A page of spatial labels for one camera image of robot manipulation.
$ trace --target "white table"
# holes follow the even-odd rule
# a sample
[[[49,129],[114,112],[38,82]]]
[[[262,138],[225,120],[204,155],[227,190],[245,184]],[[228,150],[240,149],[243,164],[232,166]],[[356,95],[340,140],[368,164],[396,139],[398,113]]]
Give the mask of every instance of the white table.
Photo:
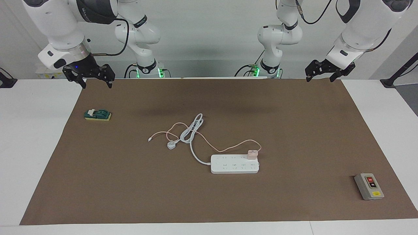
[[[418,117],[395,89],[385,89],[377,80],[343,83],[418,208]],[[418,219],[19,226],[80,92],[79,85],[66,80],[19,80],[13,89],[0,89],[1,235],[418,233]]]

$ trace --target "gray switch box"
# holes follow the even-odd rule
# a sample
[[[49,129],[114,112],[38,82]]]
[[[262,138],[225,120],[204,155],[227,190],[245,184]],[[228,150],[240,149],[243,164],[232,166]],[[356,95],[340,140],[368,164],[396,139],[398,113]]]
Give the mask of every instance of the gray switch box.
[[[354,180],[364,200],[376,200],[385,197],[372,173],[361,173],[360,175],[356,175]]]

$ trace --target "white power strip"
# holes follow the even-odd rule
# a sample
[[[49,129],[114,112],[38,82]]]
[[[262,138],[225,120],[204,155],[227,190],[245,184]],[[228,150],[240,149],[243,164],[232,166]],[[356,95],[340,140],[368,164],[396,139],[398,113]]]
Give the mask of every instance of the white power strip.
[[[258,160],[248,160],[247,154],[217,154],[211,157],[211,172],[214,174],[255,174]]]

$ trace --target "switch box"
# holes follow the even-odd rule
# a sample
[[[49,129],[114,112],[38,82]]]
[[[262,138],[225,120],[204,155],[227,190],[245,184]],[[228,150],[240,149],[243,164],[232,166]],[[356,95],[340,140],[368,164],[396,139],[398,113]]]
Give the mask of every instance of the switch box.
[[[364,200],[384,198],[384,194],[372,173],[361,173],[354,177]]]
[[[217,154],[211,157],[211,172],[214,174],[255,174],[258,159],[248,159],[247,154]]]

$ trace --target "gray floor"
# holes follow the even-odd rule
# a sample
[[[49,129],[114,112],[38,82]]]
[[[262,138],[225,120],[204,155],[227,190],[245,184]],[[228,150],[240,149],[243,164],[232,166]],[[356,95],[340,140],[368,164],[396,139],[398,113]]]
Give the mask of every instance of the gray floor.
[[[396,86],[396,90],[418,116],[418,84]]]

